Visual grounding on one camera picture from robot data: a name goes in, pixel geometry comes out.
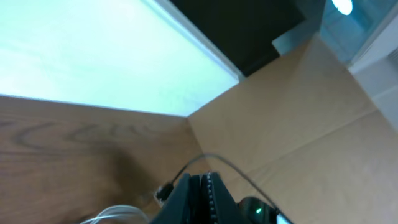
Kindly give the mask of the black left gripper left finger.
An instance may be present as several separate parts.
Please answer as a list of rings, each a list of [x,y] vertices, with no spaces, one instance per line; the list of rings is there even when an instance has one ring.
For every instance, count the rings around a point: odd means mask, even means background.
[[[201,178],[184,174],[150,224],[200,223]]]

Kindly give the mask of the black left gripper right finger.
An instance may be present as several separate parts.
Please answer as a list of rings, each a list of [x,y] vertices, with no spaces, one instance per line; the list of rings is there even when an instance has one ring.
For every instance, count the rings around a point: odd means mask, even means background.
[[[209,172],[207,178],[209,223],[211,224],[247,224],[249,220],[240,212],[221,177]]]

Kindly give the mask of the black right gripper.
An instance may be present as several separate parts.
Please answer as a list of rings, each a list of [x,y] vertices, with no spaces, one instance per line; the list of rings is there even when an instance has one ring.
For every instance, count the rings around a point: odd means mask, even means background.
[[[238,208],[253,224],[292,224],[278,208],[256,197],[244,197],[238,202]]]

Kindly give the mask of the wooden side panel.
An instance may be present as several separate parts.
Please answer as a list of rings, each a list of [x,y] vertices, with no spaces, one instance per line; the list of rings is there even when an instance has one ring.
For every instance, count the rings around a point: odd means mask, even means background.
[[[397,132],[318,36],[188,120],[294,223],[397,222]]]

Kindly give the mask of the ceiling lamp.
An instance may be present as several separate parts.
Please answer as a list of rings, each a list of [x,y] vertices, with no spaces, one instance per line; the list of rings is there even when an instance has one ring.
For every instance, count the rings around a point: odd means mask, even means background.
[[[353,11],[353,1],[352,0],[331,0],[334,7],[345,16],[348,16]]]

